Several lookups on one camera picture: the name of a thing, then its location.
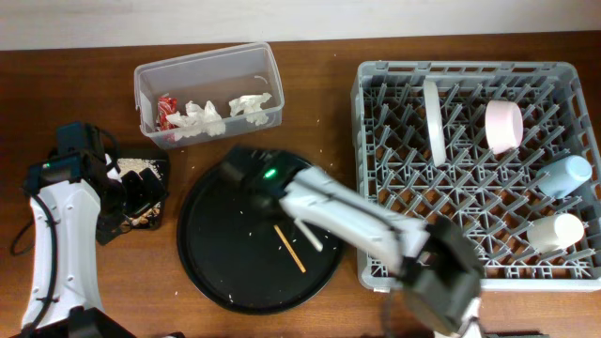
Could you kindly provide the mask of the wooden chopstick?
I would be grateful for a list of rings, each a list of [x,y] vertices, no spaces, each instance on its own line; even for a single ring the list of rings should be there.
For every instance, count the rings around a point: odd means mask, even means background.
[[[287,238],[285,237],[284,233],[282,232],[281,228],[279,227],[278,224],[275,224],[273,226],[276,234],[278,235],[278,237],[280,238],[280,240],[283,242],[284,246],[286,247],[288,253],[290,254],[291,258],[293,259],[293,261],[295,262],[295,264],[297,265],[297,267],[299,268],[301,273],[306,273],[306,267],[302,264],[300,258],[298,257],[298,255],[296,254],[296,252],[294,251],[294,249],[292,248],[290,242],[287,240]]]

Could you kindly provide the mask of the white plastic fork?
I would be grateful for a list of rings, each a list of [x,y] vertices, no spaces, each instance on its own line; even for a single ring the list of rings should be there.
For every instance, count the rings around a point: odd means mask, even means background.
[[[295,218],[294,224],[300,229],[300,231],[306,236],[308,241],[318,252],[323,251],[323,243],[302,219]]]

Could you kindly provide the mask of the red candy wrapper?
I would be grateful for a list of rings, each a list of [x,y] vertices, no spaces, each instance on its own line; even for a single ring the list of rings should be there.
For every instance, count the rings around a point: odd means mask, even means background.
[[[177,100],[168,96],[163,96],[158,99],[158,113],[156,117],[157,131],[167,131],[174,129],[176,126],[172,124],[167,117],[177,112]]]

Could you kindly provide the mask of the white tissue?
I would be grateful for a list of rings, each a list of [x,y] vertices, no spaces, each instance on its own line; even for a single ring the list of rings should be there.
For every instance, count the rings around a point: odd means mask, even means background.
[[[230,115],[236,116],[243,114],[247,122],[255,126],[265,125],[269,118],[263,112],[261,105],[268,102],[272,98],[270,93],[261,95],[245,95],[228,102],[230,107]]]

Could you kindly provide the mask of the white napkin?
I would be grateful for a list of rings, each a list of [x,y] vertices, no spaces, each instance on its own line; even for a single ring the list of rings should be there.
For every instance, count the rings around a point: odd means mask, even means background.
[[[185,104],[185,110],[184,115],[175,112],[166,117],[166,121],[176,128],[174,132],[176,141],[203,132],[211,137],[225,133],[225,123],[210,100],[206,102],[204,108],[190,100]]]

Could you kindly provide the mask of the grey plate with food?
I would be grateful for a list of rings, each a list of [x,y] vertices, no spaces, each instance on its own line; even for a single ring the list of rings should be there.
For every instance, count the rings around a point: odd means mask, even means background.
[[[436,83],[429,80],[424,80],[423,91],[424,108],[432,161],[436,167],[439,167],[446,162],[446,149],[441,108],[439,103],[439,91]]]

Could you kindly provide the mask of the pink bowl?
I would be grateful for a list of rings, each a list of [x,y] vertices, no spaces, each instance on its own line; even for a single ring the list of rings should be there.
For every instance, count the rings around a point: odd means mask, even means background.
[[[516,103],[491,100],[487,104],[485,137],[489,149],[495,155],[520,146],[523,137],[523,119]]]

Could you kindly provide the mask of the white cup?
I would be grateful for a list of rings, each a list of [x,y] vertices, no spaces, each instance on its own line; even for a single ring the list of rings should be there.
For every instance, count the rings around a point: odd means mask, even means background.
[[[569,213],[547,216],[532,222],[527,230],[531,246],[541,254],[567,249],[584,236],[584,224]]]

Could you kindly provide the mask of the light blue cup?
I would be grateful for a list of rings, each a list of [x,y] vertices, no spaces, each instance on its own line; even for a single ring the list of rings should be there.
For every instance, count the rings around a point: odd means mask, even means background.
[[[590,179],[592,174],[593,168],[585,158],[570,155],[541,168],[537,172],[537,176],[542,177],[538,187],[547,196],[564,198]]]

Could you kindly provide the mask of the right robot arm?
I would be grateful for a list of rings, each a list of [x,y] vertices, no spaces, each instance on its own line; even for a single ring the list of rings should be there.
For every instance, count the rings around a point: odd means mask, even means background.
[[[370,203],[316,166],[272,162],[243,183],[276,202],[297,226],[318,226],[381,261],[406,307],[438,337],[481,337],[484,268],[462,229]]]

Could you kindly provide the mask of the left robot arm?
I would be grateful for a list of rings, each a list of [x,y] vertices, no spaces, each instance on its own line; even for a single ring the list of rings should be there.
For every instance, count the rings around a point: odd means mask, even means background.
[[[106,154],[76,151],[29,168],[24,192],[35,225],[31,293],[22,337],[129,337],[104,310],[96,243],[162,202],[166,189],[146,168],[121,175]]]

